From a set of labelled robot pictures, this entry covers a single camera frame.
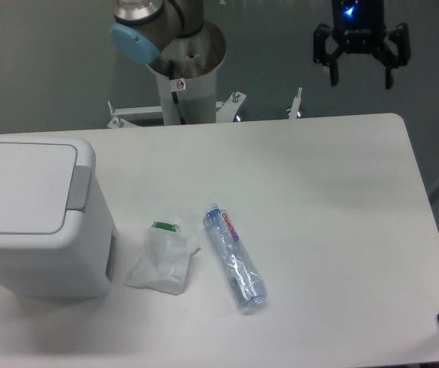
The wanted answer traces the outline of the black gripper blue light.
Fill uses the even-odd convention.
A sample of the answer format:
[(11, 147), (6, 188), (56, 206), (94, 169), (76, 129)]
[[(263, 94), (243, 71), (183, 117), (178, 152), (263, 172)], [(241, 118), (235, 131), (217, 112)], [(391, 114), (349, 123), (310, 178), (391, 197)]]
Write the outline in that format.
[[(411, 42), (408, 24), (394, 28), (385, 26), (383, 1), (332, 1), (334, 28), (321, 23), (313, 32), (313, 61), (327, 67), (330, 84), (339, 82), (338, 59), (344, 54), (372, 54), (385, 67), (385, 89), (394, 83), (392, 71), (406, 66), (411, 59)], [(328, 52), (326, 43), (336, 43)]]

